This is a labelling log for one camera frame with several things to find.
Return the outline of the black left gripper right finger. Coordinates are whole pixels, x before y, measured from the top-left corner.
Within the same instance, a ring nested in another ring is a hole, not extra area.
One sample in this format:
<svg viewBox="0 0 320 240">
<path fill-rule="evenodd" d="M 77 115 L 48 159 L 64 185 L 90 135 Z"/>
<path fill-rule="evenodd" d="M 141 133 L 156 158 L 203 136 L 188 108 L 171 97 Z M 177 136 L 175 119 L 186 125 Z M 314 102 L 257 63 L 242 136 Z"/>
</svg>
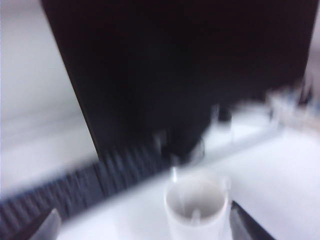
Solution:
<svg viewBox="0 0 320 240">
<path fill-rule="evenodd" d="M 230 228 L 233 240 L 275 240 L 236 201 L 232 201 Z"/>
</svg>

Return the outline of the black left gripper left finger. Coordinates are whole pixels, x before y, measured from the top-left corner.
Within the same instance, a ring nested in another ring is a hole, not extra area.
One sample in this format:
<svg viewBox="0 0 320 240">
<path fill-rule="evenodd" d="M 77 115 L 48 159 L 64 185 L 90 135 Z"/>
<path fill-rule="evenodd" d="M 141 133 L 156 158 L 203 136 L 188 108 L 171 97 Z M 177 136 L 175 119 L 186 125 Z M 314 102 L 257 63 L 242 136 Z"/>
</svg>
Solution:
<svg viewBox="0 0 320 240">
<path fill-rule="evenodd" d="M 32 240 L 56 240 L 62 225 L 61 216 L 56 208 L 53 208 L 39 225 Z"/>
</svg>

